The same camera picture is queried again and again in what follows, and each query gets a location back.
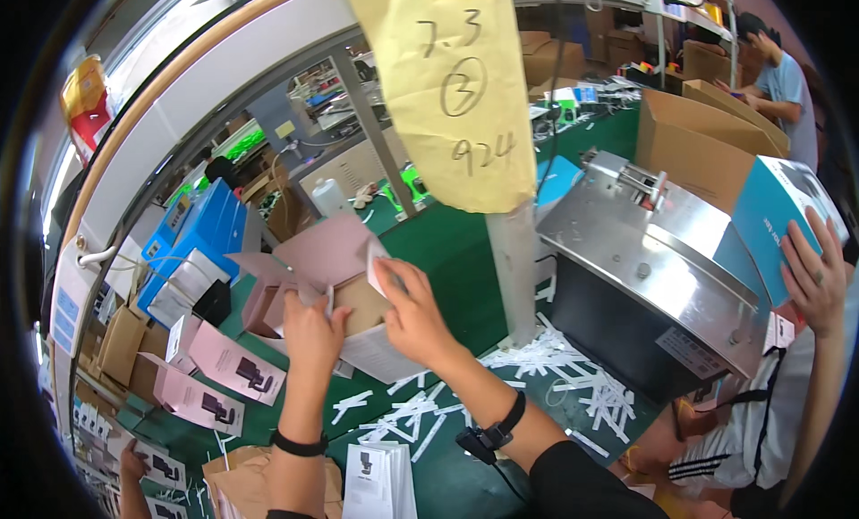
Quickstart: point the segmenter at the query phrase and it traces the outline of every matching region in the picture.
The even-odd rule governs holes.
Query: plastic bottle
[[[310,194],[316,207],[319,208],[319,213],[326,217],[334,217],[342,212],[355,213],[352,204],[343,196],[343,191],[333,178],[328,180],[319,178],[316,181],[316,188]]]

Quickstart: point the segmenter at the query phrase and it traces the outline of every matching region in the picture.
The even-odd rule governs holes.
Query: stainless steel machine
[[[770,301],[730,217],[665,173],[604,151],[585,163],[537,228],[557,250],[553,325],[657,407],[754,376]],[[738,280],[725,253],[754,273]]]

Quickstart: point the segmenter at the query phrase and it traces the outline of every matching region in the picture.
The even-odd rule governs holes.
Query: yellow paper tag
[[[349,0],[424,185],[467,212],[533,197],[536,160],[512,0]]]

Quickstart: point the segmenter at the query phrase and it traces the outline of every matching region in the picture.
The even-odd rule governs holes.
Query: green workbench
[[[580,151],[592,146],[604,149],[628,159],[635,156],[638,136],[638,110],[627,110],[615,115],[594,120],[594,126],[587,131],[587,124],[568,129],[558,136],[558,155],[577,163]],[[537,161],[549,157],[551,141],[539,145]],[[485,353],[507,334],[507,326],[495,274],[495,265],[489,246],[489,236],[481,214],[464,213],[443,204],[430,204],[407,222],[398,224],[393,216],[396,211],[384,197],[376,197],[359,215],[365,218],[370,208],[373,217],[368,227],[381,236],[388,252],[396,258],[409,261],[423,269],[433,285],[439,308],[451,332],[459,342],[468,347],[475,356]],[[232,288],[233,312],[221,324],[221,331],[235,339],[253,353],[286,370],[289,361],[280,352],[264,344],[252,334],[243,332],[242,305],[252,289],[255,279],[242,278]],[[546,313],[551,312],[543,307]],[[512,379],[515,368],[501,368],[496,372],[505,379]],[[195,375],[222,393],[242,400],[245,403],[245,421],[242,437],[228,443],[227,449],[244,445],[268,444],[272,429],[283,406],[282,390],[274,406],[265,406],[243,398],[225,387],[211,382],[201,374]],[[580,430],[597,444],[610,452],[609,460],[614,460],[626,448],[608,429],[601,428],[592,434],[590,426],[593,419],[584,414],[583,405],[578,402],[574,391],[570,391],[564,402],[557,407],[545,406],[546,389],[555,376],[523,376],[527,382],[527,394],[531,401],[546,408],[546,411],[564,427]],[[433,374],[427,375],[425,388],[437,382]],[[417,389],[415,383],[403,387],[393,396],[387,395],[389,385],[384,385],[368,377],[359,370],[352,379],[333,377],[323,413],[325,432],[332,441],[330,455],[344,467],[345,450],[349,442],[354,442],[364,431],[347,432],[359,424],[375,421],[390,410],[392,402],[402,402],[412,397]],[[368,405],[349,409],[336,426],[330,421],[336,413],[332,405],[343,398],[356,395],[365,390],[373,390]],[[552,393],[551,401],[557,401],[562,393]],[[440,406],[452,405],[455,398],[449,389],[442,391],[437,399]],[[636,406],[638,415],[635,421],[626,425],[626,434],[634,442],[655,419],[657,413],[644,406]],[[142,419],[123,412],[120,422],[133,428],[135,433],[152,442],[167,447],[172,457],[182,460],[188,475],[199,481],[200,466],[210,457],[220,455],[212,430],[193,425],[174,417],[161,409],[148,411]],[[424,415],[421,439],[413,446],[417,449],[420,441],[430,430],[435,416]],[[464,425],[458,413],[448,416],[448,420],[436,435],[421,460],[414,466],[414,481],[418,513],[421,517],[435,517],[442,514],[458,516],[511,516],[511,510],[520,510],[521,504],[510,493],[493,469],[474,463],[454,443],[453,437]],[[595,456],[606,465],[609,460]],[[527,486],[527,479],[520,469],[506,467],[509,477],[517,486]],[[189,505],[191,516],[199,516],[197,503]]]

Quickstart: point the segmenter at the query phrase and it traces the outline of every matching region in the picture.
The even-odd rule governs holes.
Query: finger
[[[385,312],[385,326],[390,332],[401,332],[403,324],[400,322],[400,314],[396,309],[391,309]]]
[[[804,309],[808,304],[808,298],[806,298],[805,292],[802,291],[800,285],[796,283],[794,274],[790,272],[789,268],[785,266],[784,263],[782,263],[782,278],[784,279],[784,287],[788,289],[790,298],[798,307],[800,307],[800,310]]]
[[[294,289],[287,289],[284,294],[284,314],[286,316],[296,315],[302,309],[304,309],[304,304],[298,298],[298,292]]]
[[[417,267],[408,262],[403,262],[401,259],[386,259],[385,265],[403,279],[405,288],[408,290],[409,296],[412,299],[422,302],[426,300],[426,296],[429,295],[429,292],[424,285],[424,281],[421,280],[420,269],[417,269]]]
[[[817,236],[817,242],[821,245],[823,261],[831,266],[843,261],[838,255],[838,249],[841,247],[836,244],[838,237],[832,237],[832,232],[827,228],[821,216],[817,214],[817,211],[811,206],[806,208],[806,219],[808,219],[808,225],[811,226],[812,232]]]
[[[796,221],[790,221],[788,223],[788,234],[790,234],[790,242],[794,245],[796,253],[802,260],[802,264],[805,266],[808,274],[813,277],[818,277],[818,272],[823,272],[823,261],[821,260],[821,257],[814,252],[811,245],[808,244],[808,240],[805,235],[802,234],[800,225],[797,224]],[[796,275],[796,267],[794,267],[793,264],[790,264],[790,267],[793,268],[794,275]],[[797,280],[799,280],[800,285],[802,285],[802,279],[797,277]]]
[[[841,248],[841,240],[838,238],[838,233],[835,231],[835,221],[832,220],[832,217],[826,219],[826,229],[829,230],[829,236],[832,237],[832,243],[835,245],[835,252],[837,254],[837,260],[839,262],[844,261],[844,250]]]
[[[319,310],[323,314],[325,313],[325,309],[328,306],[328,296],[319,296],[314,302],[314,309]]]
[[[785,235],[782,238],[782,251],[784,252],[785,258],[788,259],[790,272],[793,274],[796,282],[805,292],[805,295],[811,297],[812,294],[817,292],[817,283],[812,279],[811,275],[816,274],[817,271],[822,271],[822,269],[817,269],[813,273],[808,272],[806,267],[802,264],[802,260],[796,254],[796,248],[789,235]]]
[[[392,260],[377,258],[373,260],[373,267],[376,278],[379,280],[379,286],[385,293],[385,298],[391,301],[394,307],[397,307],[410,302],[412,299],[393,281],[391,277],[393,271],[390,267],[392,263]]]
[[[336,334],[338,338],[344,337],[344,331],[346,331],[346,318],[348,318],[351,313],[352,309],[349,307],[338,307],[332,312],[331,331],[334,331],[334,334]]]

